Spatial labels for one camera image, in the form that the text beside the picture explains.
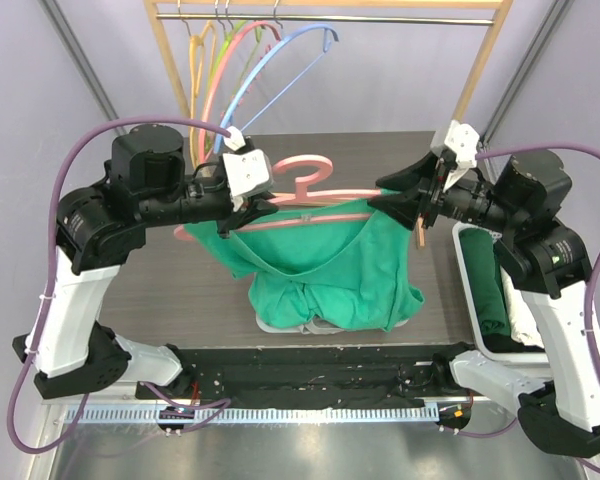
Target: metal floor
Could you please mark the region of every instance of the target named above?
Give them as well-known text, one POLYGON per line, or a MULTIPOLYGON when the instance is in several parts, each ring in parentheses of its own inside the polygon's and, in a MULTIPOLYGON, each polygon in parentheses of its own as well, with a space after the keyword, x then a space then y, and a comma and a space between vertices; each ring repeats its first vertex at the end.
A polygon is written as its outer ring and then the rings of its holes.
MULTIPOLYGON (((315 153, 330 158, 333 175, 319 189, 373 188, 376 178, 405 168, 427 151, 431 132, 275 135, 256 138, 272 163, 315 153)), ((276 178, 276 191, 292 191, 298 169, 276 178)), ((409 279, 426 298, 423 309, 390 333, 272 335, 262 332, 247 298, 251 280, 233 280, 200 245, 173 238, 173 228, 147 232, 147 245, 131 254, 107 292, 100 321, 130 339, 182 348, 333 344, 437 344, 471 341, 467 307, 451 227, 440 218, 427 247, 409 246, 409 279)))
MULTIPOLYGON (((471 431, 509 422, 476 403, 471 431)), ((573 459, 545 455, 519 427, 495 439, 438 431, 433 424, 211 426, 182 437, 150 425, 84 425, 59 450, 52 480, 580 480, 573 459), (101 454, 114 455, 102 458, 101 454)))

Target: white cloth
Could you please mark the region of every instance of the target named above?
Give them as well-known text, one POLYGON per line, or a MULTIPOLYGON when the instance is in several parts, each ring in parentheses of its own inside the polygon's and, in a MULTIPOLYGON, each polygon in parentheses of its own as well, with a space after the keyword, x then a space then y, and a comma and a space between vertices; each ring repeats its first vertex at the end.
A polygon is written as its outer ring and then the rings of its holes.
POLYGON ((500 276, 502 277, 504 303, 507 305, 509 323, 511 324, 511 338, 529 347, 544 348, 536 320, 522 298, 522 293, 520 293, 520 290, 515 289, 511 277, 502 267, 500 267, 500 276))

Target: folded green cloth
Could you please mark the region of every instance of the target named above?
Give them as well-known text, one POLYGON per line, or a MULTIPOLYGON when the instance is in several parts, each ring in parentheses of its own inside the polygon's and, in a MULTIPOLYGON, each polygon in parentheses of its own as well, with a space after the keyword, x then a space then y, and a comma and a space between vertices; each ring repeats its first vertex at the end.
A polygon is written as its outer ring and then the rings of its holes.
POLYGON ((500 264, 493 253, 491 235, 479 228, 465 228, 459 236, 482 336, 500 334, 510 337, 500 264))
POLYGON ((365 199, 283 210, 254 223, 347 213, 371 217, 231 232, 228 239, 217 235, 215 222, 187 224, 185 229, 234 277, 256 274, 249 299, 272 327, 294 327, 319 317, 347 330, 391 330, 424 302, 407 277, 410 231, 369 207, 365 199))

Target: white bracket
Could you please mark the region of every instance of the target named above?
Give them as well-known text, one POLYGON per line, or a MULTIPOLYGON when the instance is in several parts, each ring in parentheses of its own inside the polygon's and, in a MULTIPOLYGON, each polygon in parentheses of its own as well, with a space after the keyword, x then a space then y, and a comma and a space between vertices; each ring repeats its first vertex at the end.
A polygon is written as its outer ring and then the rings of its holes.
POLYGON ((224 144, 227 146, 227 148, 229 150, 231 150, 232 152, 235 152, 237 150, 240 150, 242 147, 244 147, 247 142, 245 142, 244 140, 244 135, 242 135, 242 132, 240 130, 238 130, 236 127, 229 127, 227 128, 227 130, 229 130, 229 132, 231 133, 230 137, 224 137, 224 144))
POLYGON ((244 155, 222 155, 227 172, 233 210, 240 209, 245 199, 265 192, 273 186, 269 159, 262 150, 252 150, 244 155))
POLYGON ((435 133, 433 140, 431 140, 431 151, 440 156, 443 150, 451 150, 456 155, 456 164, 458 165, 455 170, 449 173, 443 191, 446 192, 465 173, 476 167, 479 142, 480 135, 478 135, 478 132, 471 125, 461 124, 457 120, 452 120, 448 129, 438 130, 435 133))

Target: white storage bin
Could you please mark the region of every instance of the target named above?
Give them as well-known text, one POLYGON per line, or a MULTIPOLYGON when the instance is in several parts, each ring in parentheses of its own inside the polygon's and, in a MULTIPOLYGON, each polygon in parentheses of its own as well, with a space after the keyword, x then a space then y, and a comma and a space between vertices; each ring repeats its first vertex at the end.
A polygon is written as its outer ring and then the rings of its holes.
MULTIPOLYGON (((471 295, 471 287, 469 286, 469 277, 467 276, 467 268, 464 263, 464 257, 462 256, 462 248, 460 246, 460 232, 465 228, 480 228, 475 225, 468 225, 465 223, 458 222, 453 226, 453 245, 456 249, 456 257, 458 259, 458 267, 460 268, 460 277, 462 278, 462 288, 464 289, 464 295, 467 299, 467 307, 469 308, 469 317, 471 318, 471 328, 473 329, 473 337, 475 339, 476 348, 487 358, 502 362, 509 365, 533 365, 533 366, 547 366, 549 361, 547 355, 544 353, 493 353, 487 349, 482 340, 482 334, 480 333, 480 325, 478 324, 478 315, 476 314, 476 307, 473 304, 473 296, 471 295)), ((487 230, 493 241, 495 242, 500 238, 499 233, 491 232, 487 230)))

